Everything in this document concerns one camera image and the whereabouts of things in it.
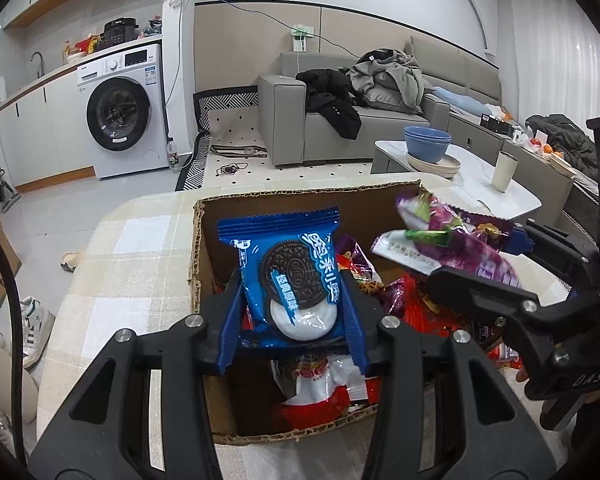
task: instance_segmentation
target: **oreo cookie package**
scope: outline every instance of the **oreo cookie package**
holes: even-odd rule
[[[249,323],[247,347],[288,347],[343,335],[333,247],[337,208],[218,221],[238,249]]]

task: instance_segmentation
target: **white curtain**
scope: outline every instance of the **white curtain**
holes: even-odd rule
[[[564,114],[590,137],[600,117],[600,35],[573,0],[511,0],[519,117]]]

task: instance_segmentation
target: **plaid tablecloth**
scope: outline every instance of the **plaid tablecloth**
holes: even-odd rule
[[[137,334],[168,329],[190,313],[187,283],[192,247],[193,206],[210,196],[261,190],[357,187],[421,179],[442,200],[488,213],[443,178],[426,173],[377,174],[314,182],[274,182],[242,188],[203,188],[145,196],[109,214],[94,232],[62,302],[48,348],[38,397],[38,437],[80,375],[120,328]],[[524,257],[513,258],[525,288],[541,302],[561,300],[558,281]],[[162,468],[160,377],[152,375],[150,450]],[[360,478],[373,421],[300,442],[216,446],[225,479]],[[289,466],[302,463],[302,467]]]

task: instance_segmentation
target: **black coat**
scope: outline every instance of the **black coat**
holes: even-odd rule
[[[564,160],[593,180],[598,180],[596,145],[579,127],[562,114],[548,117],[532,115],[526,120],[534,133],[547,134],[546,142],[555,152],[563,152]]]
[[[354,109],[355,94],[348,75],[337,70],[307,70],[296,75],[306,84],[307,112],[318,112],[343,139],[355,140],[362,122]]]

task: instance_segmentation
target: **cup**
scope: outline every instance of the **cup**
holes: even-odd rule
[[[496,169],[493,170],[493,178],[491,183],[493,187],[499,192],[504,193],[509,187],[509,182],[516,172],[518,166],[518,160],[509,153],[500,152],[498,154],[498,161],[496,162]]]

